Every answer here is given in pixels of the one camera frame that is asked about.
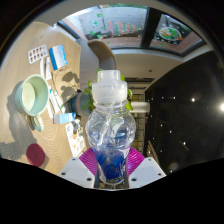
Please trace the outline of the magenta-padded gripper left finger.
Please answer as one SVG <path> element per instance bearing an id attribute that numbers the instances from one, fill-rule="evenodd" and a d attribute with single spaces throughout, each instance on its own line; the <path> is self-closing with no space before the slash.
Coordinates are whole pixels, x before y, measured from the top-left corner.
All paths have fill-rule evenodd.
<path id="1" fill-rule="evenodd" d="M 58 176 L 84 188 L 99 187 L 99 168 L 91 148 L 78 158 L 71 158 Z"/>

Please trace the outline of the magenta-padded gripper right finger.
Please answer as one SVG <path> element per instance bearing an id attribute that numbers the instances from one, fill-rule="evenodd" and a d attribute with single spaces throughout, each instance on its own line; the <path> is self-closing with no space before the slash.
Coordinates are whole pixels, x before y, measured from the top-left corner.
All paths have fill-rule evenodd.
<path id="1" fill-rule="evenodd" d="M 136 149 L 130 148 L 126 158 L 126 188 L 140 188 L 165 176 L 152 157 L 145 158 Z"/>

